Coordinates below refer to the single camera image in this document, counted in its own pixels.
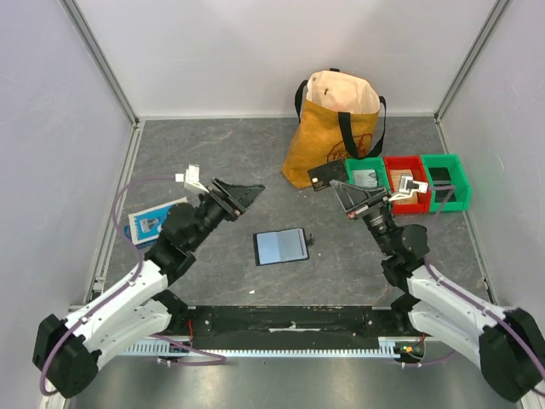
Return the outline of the black credit card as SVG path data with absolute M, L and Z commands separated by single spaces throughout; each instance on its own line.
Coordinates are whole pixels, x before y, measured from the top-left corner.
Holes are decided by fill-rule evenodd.
M 315 192 L 326 189 L 332 180 L 348 181 L 344 159 L 336 159 L 308 171 L 312 188 Z

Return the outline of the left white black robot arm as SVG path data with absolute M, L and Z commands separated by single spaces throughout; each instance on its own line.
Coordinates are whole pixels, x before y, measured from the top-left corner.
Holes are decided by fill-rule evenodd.
M 157 242 L 109 290 L 63 319 L 44 318 L 32 354 L 41 394 L 78 395 L 110 360 L 142 338 L 184 331 L 186 304 L 169 287 L 195 263 L 195 250 L 218 225 L 237 221 L 264 189 L 213 179 L 199 193 L 198 205 L 180 202 L 169 208 Z

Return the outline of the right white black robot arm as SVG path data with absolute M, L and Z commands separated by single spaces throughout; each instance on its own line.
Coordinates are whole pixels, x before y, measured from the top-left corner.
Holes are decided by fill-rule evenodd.
M 358 187 L 332 180 L 330 186 L 347 217 L 360 219 L 384 255 L 388 283 L 404 295 L 390 313 L 399 335 L 414 330 L 437 338 L 471 361 L 503 399 L 516 402 L 544 381 L 544 337 L 534 318 L 522 308 L 494 305 L 464 290 L 429 263 L 427 228 L 399 226 L 393 203 L 432 186 L 403 175 L 399 189 Z

